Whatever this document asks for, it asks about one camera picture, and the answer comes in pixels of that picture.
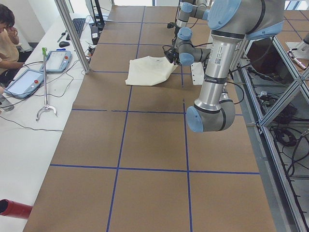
robotic arm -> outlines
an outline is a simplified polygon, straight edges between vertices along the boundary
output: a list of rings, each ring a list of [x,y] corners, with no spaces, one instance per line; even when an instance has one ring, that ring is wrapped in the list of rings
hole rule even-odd
[[[164,54],[170,63],[189,66],[193,62],[206,61],[210,49],[195,48],[191,42],[192,32],[186,25],[190,17],[207,20],[209,10],[205,0],[184,1],[176,23],[168,24],[168,28],[175,27],[175,38],[172,40],[172,48],[164,51]]]
[[[207,17],[208,26],[212,30],[213,44],[204,82],[199,98],[186,112],[191,130],[222,131],[232,125],[235,107],[228,97],[225,82],[236,46],[245,36],[248,40],[256,40],[278,34],[283,27],[284,3],[284,0],[214,2]],[[179,33],[183,29],[185,28],[179,30],[177,40],[182,39]],[[190,62],[182,62],[183,53],[185,52],[180,51],[180,63],[188,65]]]

table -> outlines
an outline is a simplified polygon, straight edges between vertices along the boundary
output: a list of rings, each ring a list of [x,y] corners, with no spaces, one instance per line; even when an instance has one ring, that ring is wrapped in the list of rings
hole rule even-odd
[[[125,84],[129,60],[163,56],[175,11],[112,7],[24,232],[285,231],[239,105],[229,129],[194,133],[185,110],[200,86],[188,67],[153,87]],[[205,22],[192,30],[194,44],[209,37]]]
[[[85,15],[72,14],[72,18],[75,17],[85,17]],[[43,60],[42,47],[47,47],[48,51],[58,49],[57,40],[64,31],[65,27],[59,17],[33,50],[26,64]],[[84,51],[87,50],[89,44],[92,44],[90,27],[87,24],[84,26],[81,44]],[[66,49],[72,52],[70,68],[78,58],[72,44],[66,47]],[[29,67],[38,70],[41,64]],[[38,110],[44,106],[43,87],[38,89],[34,96],[20,103],[18,103],[20,100],[10,98],[10,102],[18,104],[10,112],[3,111],[0,116],[25,127],[63,130],[69,117],[72,103],[84,78],[81,64],[76,62],[68,71],[68,74],[70,76],[67,74],[51,74],[47,76],[47,92],[55,96],[63,94],[60,98],[48,96],[50,105],[57,109],[57,116],[52,111],[44,112],[41,114],[38,122],[35,120]],[[5,121],[3,118],[0,118],[0,198],[33,205],[62,132],[24,129],[13,122]],[[23,230],[26,222],[23,219],[0,217],[0,231],[20,232]]]

person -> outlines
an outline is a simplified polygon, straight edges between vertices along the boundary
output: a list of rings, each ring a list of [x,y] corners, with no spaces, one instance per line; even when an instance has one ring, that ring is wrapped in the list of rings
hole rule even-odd
[[[18,31],[14,28],[15,16],[3,4],[0,4],[0,84],[7,87],[18,70],[24,65],[18,62]]]

beige shirt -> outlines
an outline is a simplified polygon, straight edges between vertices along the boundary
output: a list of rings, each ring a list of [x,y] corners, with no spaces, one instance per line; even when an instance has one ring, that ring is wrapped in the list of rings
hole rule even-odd
[[[4,30],[0,33],[0,62],[5,61],[18,61],[19,53],[16,45],[11,41],[8,32]],[[0,74],[7,69],[0,68]]]

red object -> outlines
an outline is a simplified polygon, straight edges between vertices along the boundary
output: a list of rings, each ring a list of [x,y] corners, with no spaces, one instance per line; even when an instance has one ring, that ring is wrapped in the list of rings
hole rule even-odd
[[[13,218],[28,219],[31,213],[32,206],[13,202],[7,199],[0,201],[0,215]]]

